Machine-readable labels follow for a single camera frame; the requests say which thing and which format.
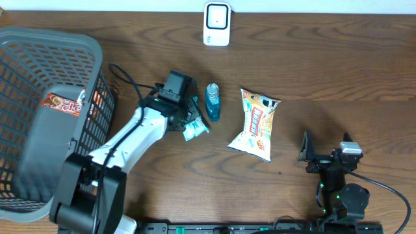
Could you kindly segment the light teal wipes packet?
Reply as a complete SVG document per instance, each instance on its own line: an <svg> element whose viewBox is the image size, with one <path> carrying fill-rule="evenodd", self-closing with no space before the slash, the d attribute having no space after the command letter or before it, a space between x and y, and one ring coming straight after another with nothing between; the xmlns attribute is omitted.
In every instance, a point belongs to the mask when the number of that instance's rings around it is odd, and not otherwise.
<svg viewBox="0 0 416 234"><path fill-rule="evenodd" d="M186 141L198 137L203 132L209 133L209 129L204 124L202 117L198 116L195 120L185 125L185 130L183 131L183 136Z"/></svg>

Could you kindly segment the teal liquid bottle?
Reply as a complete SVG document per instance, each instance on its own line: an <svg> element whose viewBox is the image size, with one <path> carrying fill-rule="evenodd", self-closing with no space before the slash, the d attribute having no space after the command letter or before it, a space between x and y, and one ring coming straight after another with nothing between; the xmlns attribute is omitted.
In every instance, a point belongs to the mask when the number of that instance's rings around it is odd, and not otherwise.
<svg viewBox="0 0 416 234"><path fill-rule="evenodd" d="M220 117L220 94L219 87L211 83L205 89L205 109L212 122L216 122Z"/></svg>

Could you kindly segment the large yellow snack bag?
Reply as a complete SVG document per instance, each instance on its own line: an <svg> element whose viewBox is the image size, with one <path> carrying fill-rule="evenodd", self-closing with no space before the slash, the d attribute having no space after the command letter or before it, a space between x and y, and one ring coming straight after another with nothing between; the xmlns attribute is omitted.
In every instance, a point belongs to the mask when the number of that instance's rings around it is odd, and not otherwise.
<svg viewBox="0 0 416 234"><path fill-rule="evenodd" d="M244 127L227 147L270 163L272 123L275 110L281 101L242 88L240 91Z"/></svg>

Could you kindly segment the red chocolate bar wrapper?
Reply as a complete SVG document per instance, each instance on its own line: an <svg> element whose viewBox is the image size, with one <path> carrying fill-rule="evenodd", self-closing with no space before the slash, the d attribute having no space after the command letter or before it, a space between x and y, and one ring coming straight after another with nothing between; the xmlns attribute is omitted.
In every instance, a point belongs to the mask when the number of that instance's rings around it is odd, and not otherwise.
<svg viewBox="0 0 416 234"><path fill-rule="evenodd" d="M67 99L60 95L49 93L46 98L40 102L41 107L47 107L56 111L70 114L75 117L79 117L82 108L83 101L86 97L86 90L82 89L77 100Z"/></svg>

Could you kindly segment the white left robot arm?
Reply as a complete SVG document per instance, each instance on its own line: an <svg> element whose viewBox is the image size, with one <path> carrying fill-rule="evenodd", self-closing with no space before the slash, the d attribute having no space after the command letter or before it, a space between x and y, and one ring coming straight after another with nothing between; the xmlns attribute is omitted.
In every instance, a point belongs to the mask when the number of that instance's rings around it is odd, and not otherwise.
<svg viewBox="0 0 416 234"><path fill-rule="evenodd" d="M168 131L179 131L199 116L196 95L193 78L171 71L107 143L88 155L70 154L62 165L50 221L70 233L134 233L137 221L124 214L127 175Z"/></svg>

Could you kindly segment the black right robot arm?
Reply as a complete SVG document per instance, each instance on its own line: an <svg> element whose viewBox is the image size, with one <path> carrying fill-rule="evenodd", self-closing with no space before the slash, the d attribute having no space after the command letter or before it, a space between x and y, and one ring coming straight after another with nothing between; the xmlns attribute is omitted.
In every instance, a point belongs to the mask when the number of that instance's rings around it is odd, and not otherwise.
<svg viewBox="0 0 416 234"><path fill-rule="evenodd" d="M329 155L315 153L311 134L304 132L302 147L297 158L306 162L307 173L318 174L320 185L318 195L322 198L320 206L326 210L326 216L333 221L359 221L365 217L369 204L369 191L355 183L346 183L345 175L358 167L363 152L357 142L348 133L337 148Z"/></svg>

